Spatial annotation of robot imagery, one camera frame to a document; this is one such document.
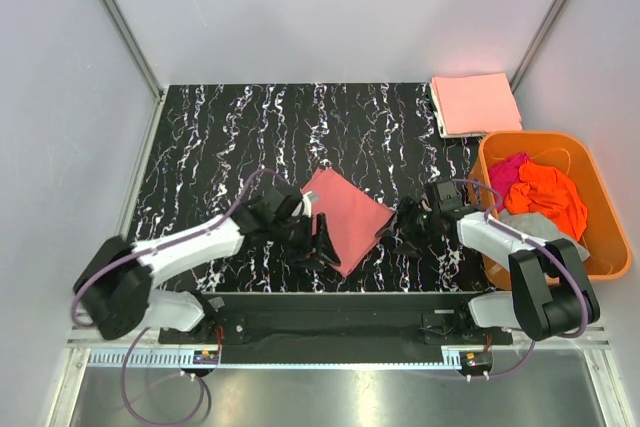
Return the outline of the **salmon red t shirt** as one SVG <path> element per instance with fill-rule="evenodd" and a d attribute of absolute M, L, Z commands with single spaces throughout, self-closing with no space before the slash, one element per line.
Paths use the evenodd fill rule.
<path fill-rule="evenodd" d="M 335 267 L 348 277 L 378 243 L 376 234 L 391 219 L 393 212 L 369 197 L 333 169 L 317 169 L 302 193 L 312 192 L 314 215 L 324 214 L 330 240 L 341 265 Z"/>

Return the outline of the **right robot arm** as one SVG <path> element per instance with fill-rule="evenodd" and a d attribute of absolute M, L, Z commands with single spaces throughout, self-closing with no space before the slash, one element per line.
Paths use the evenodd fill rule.
<path fill-rule="evenodd" d="M 601 308 L 576 246 L 544 240 L 466 203 L 460 179 L 428 183 L 421 200 L 403 198 L 378 236 L 396 236 L 400 255 L 418 258 L 436 236 L 475 250 L 507 270 L 511 288 L 471 298 L 464 311 L 477 328 L 507 328 L 533 341 L 577 338 Z"/>

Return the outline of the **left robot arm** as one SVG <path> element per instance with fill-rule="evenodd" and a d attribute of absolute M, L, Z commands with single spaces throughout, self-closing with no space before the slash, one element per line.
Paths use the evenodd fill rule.
<path fill-rule="evenodd" d="M 314 192 L 273 187 L 176 234 L 137 244 L 122 236 L 107 239 L 73 286 L 72 307 L 89 317 L 76 324 L 96 328 L 106 341 L 138 328 L 189 332 L 209 307 L 192 293 L 163 291 L 161 284 L 208 261 L 230 258 L 244 245 L 278 244 L 287 262 L 302 269 L 340 266 L 327 217 L 313 210 L 317 199 Z"/>

